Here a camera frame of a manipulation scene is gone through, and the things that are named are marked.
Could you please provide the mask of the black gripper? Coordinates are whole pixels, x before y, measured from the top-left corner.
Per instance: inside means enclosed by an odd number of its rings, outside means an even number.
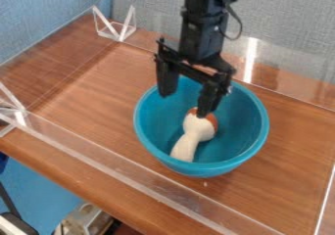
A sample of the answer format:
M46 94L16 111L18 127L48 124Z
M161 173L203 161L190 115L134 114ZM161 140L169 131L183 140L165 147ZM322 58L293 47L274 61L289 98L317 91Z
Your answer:
M229 93L235 68L222 58L230 14L214 15L183 13L179 41L163 37L158 40L155 54L159 92L171 95L183 74L205 83L198 99L197 116L205 118L213 113Z

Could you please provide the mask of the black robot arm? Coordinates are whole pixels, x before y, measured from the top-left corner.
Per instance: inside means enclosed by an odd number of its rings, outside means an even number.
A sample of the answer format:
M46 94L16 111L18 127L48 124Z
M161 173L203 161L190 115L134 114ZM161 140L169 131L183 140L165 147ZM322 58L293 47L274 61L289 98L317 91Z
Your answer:
M235 67L223 59L222 51L227 36L229 19L235 14L231 3L237 0L185 0L182 7L182 31L179 42L158 40L155 54L156 78L163 97L177 91L183 74L198 81L203 88L198 98L197 116L205 118L231 93Z

